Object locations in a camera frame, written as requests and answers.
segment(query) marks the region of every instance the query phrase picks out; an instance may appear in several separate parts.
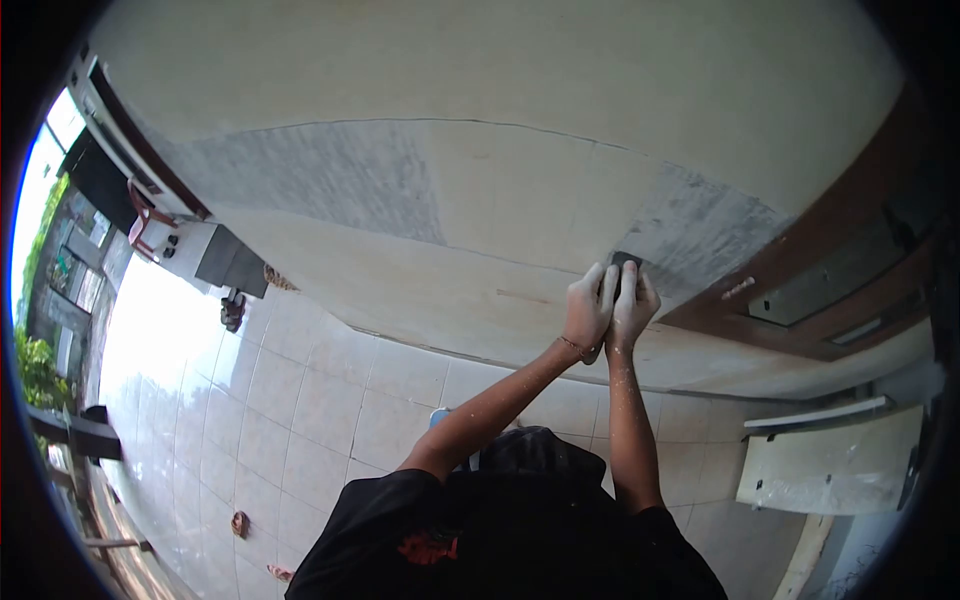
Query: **flip-flop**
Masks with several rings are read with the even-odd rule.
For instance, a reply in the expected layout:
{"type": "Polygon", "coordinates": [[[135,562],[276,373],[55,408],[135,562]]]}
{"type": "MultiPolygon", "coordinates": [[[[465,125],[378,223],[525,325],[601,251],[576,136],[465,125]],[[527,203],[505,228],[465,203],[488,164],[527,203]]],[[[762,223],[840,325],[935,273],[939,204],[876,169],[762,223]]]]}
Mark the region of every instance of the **flip-flop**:
{"type": "Polygon", "coordinates": [[[234,536],[245,540],[250,530],[250,518],[243,511],[237,511],[230,520],[230,529],[233,530],[234,536]]]}
{"type": "Polygon", "coordinates": [[[294,572],[288,568],[283,568],[276,564],[268,564],[267,572],[274,576],[274,579],[277,581],[283,582],[284,584],[289,584],[290,580],[294,578],[294,572]]]}

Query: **tiled floor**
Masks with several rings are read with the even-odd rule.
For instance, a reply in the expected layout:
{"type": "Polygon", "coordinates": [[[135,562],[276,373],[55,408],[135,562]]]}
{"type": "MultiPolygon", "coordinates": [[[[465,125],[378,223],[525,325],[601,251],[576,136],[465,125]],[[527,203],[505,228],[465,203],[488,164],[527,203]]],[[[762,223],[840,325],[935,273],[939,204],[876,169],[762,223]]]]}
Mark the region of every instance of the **tiled floor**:
{"type": "MultiPolygon", "coordinates": [[[[282,594],[347,481],[395,468],[430,411],[508,370],[354,332],[304,296],[250,299],[237,334],[207,295],[131,261],[111,318],[101,402],[125,448],[111,484],[156,552],[205,598],[282,594]],[[234,509],[252,528],[229,530],[234,509]]],[[[742,422],[769,406],[646,393],[664,500],[730,598],[769,598],[804,517],[732,501],[742,422]]],[[[558,380],[520,416],[606,458],[606,387],[558,380]]],[[[608,474],[604,486],[612,492],[608,474]]]]}

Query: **beige wall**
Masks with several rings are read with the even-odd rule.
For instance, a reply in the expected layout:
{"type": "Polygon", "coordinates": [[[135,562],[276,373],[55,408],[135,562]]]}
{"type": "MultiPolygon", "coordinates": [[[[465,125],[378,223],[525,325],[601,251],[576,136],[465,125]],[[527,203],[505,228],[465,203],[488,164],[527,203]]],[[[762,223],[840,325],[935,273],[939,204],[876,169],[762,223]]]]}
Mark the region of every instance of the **beige wall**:
{"type": "Polygon", "coordinates": [[[314,121],[478,119],[616,144],[787,214],[901,75],[852,1],[120,1],[91,41],[173,142],[314,121]]]}
{"type": "MultiPolygon", "coordinates": [[[[566,284],[632,230],[656,239],[667,307],[749,257],[846,168],[902,80],[852,2],[130,1],[91,47],[188,185],[306,293],[505,364],[557,335],[566,284]],[[303,158],[334,133],[352,141],[303,158]],[[391,169],[422,175],[399,216],[348,198],[345,181],[391,169]]],[[[923,345],[825,367],[658,324],[643,340],[647,387],[755,396],[848,385],[923,345]]]]}

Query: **red plastic chair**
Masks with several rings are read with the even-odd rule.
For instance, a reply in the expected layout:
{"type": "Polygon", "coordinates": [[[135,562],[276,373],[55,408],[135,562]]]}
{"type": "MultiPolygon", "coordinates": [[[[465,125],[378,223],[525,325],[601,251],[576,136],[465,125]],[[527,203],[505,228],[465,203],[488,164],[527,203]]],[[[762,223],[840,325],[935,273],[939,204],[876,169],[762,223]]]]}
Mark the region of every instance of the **red plastic chair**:
{"type": "Polygon", "coordinates": [[[173,219],[147,204],[147,201],[140,194],[140,190],[136,189],[136,186],[133,185],[133,178],[127,180],[127,192],[130,194],[130,202],[133,204],[133,209],[136,210],[136,221],[134,221],[130,227],[130,233],[127,235],[127,239],[130,240],[130,245],[133,246],[135,252],[139,252],[151,262],[157,262],[156,258],[154,258],[154,249],[141,239],[143,233],[147,230],[147,225],[152,220],[156,220],[176,229],[177,224],[174,223],[173,219]]]}

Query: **tree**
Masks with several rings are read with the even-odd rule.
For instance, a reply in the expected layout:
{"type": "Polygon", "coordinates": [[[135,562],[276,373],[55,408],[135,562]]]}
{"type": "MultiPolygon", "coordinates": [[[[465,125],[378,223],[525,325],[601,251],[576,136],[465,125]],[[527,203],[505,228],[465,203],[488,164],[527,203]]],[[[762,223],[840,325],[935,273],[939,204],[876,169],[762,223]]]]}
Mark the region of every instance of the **tree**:
{"type": "Polygon", "coordinates": [[[47,239],[47,232],[53,223],[54,214],[60,205],[63,192],[69,186],[70,176],[64,173],[50,187],[50,195],[47,196],[47,204],[43,208],[43,216],[40,217],[40,227],[36,232],[34,243],[30,247],[30,253],[27,254],[27,260],[23,267],[23,291],[20,293],[20,301],[16,304],[16,312],[13,316],[17,323],[23,323],[26,320],[27,310],[30,307],[30,295],[34,291],[34,274],[40,259],[40,250],[43,249],[43,242],[47,239]]]}
{"type": "MultiPolygon", "coordinates": [[[[63,410],[74,413],[76,402],[66,380],[57,375],[54,352],[45,340],[27,336],[26,328],[18,325],[13,333],[16,345],[17,371],[23,384],[23,395],[36,408],[63,410]]],[[[36,436],[40,455],[46,457],[47,441],[36,436]]]]}

